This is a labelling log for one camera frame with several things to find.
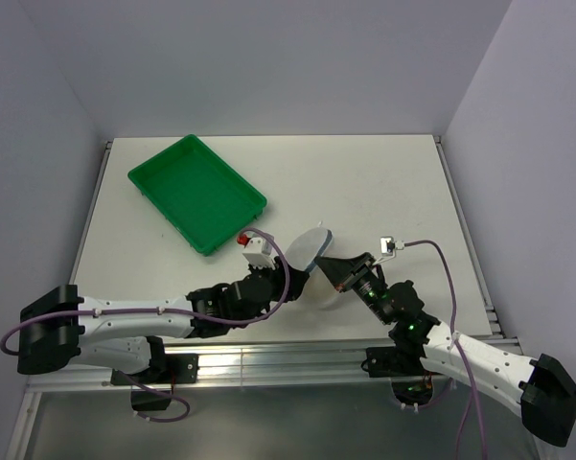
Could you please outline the white mesh laundry bag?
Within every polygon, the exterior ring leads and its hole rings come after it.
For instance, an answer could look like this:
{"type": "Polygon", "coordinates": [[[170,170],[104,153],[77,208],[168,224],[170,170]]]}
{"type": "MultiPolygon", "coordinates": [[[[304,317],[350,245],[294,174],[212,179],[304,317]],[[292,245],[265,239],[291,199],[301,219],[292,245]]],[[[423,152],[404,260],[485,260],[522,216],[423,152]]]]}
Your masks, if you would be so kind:
{"type": "Polygon", "coordinates": [[[285,252],[287,262],[292,268],[309,275],[299,301],[321,311],[334,309],[338,293],[317,266],[315,258],[326,256],[333,243],[332,231],[319,222],[315,227],[299,235],[285,252]]]}

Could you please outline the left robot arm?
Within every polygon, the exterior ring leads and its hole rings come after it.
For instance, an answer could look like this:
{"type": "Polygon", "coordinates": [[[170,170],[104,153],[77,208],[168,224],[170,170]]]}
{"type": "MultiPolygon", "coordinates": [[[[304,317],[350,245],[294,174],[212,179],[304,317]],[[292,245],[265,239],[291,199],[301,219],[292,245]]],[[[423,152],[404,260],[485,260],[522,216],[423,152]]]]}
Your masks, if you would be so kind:
{"type": "Polygon", "coordinates": [[[215,338],[262,322],[298,299],[310,277],[275,258],[239,281],[157,301],[107,301],[81,296],[75,285],[56,287],[20,312],[17,371],[49,374],[76,363],[157,382],[168,370],[164,338],[215,338]]]}

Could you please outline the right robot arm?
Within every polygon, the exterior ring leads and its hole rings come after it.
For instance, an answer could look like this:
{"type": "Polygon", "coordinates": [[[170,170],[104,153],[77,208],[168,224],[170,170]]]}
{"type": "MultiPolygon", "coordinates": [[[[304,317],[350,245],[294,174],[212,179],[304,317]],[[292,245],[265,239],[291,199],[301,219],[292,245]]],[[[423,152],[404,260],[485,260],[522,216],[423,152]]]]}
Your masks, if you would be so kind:
{"type": "Polygon", "coordinates": [[[519,356],[454,332],[426,313],[410,280],[388,285],[374,257],[315,260],[340,293],[353,292],[384,325],[392,343],[366,351],[372,378],[445,375],[509,408],[545,443],[566,447],[576,422],[576,382],[556,358],[519,356]]]}

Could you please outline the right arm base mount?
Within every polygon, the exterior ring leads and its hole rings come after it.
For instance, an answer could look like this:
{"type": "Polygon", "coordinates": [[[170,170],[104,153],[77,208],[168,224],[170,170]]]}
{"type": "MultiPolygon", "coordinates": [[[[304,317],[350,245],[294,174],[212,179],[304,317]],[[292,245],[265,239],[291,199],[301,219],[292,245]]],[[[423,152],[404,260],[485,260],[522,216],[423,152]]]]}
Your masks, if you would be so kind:
{"type": "Polygon", "coordinates": [[[372,379],[425,379],[429,375],[450,376],[451,372],[456,371],[450,363],[441,361],[423,364],[422,360],[426,358],[423,346],[416,346],[412,350],[399,345],[369,347],[365,354],[360,369],[372,379]]]}

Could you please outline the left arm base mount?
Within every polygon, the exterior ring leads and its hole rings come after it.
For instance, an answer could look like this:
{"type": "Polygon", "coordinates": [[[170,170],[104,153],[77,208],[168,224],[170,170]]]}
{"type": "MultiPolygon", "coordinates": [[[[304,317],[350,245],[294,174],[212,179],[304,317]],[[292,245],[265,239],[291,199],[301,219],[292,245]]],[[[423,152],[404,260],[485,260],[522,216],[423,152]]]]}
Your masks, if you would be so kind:
{"type": "MultiPolygon", "coordinates": [[[[170,386],[168,393],[172,393],[178,384],[193,384],[197,379],[198,354],[165,355],[158,366],[151,366],[147,370],[133,374],[122,375],[113,370],[110,383],[113,386],[127,386],[127,377],[146,386],[166,384],[170,386]]],[[[170,399],[152,395],[136,385],[130,392],[130,403],[134,410],[143,412],[159,412],[169,407],[170,399]]]]}

